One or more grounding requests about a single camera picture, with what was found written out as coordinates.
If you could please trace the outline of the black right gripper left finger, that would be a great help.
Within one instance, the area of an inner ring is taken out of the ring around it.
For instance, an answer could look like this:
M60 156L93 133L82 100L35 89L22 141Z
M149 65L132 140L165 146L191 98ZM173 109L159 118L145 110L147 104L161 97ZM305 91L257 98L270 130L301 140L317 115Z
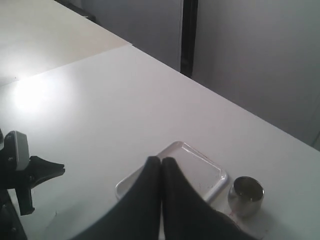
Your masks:
M157 240L161 219L161 160L149 156L130 190L76 240Z

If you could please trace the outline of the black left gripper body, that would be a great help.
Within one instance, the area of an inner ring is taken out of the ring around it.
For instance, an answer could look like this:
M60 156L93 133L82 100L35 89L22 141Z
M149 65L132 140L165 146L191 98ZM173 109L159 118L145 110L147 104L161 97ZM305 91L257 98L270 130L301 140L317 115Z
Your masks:
M23 171L10 169L5 160L5 137L1 142L3 148L0 150L0 238L2 240L26 240L26 233L8 190L14 189L16 193L18 187L29 187L27 167Z

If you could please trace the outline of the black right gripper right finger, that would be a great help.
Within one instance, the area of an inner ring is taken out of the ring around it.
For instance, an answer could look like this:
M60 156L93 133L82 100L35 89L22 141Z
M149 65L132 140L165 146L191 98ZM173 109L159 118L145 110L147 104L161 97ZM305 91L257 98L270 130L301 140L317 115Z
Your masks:
M166 240L253 240L193 189L173 157L162 160L162 215Z

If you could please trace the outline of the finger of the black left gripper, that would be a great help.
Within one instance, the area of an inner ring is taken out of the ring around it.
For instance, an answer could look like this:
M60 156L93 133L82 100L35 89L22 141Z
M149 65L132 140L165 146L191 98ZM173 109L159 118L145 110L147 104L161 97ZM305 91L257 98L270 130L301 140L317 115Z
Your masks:
M34 212L31 189L28 186L21 186L16 189L16 196L21 216L30 215Z
M28 182L31 187L36 187L48 180L62 176L65 165L44 160L38 156L31 156L27 166Z

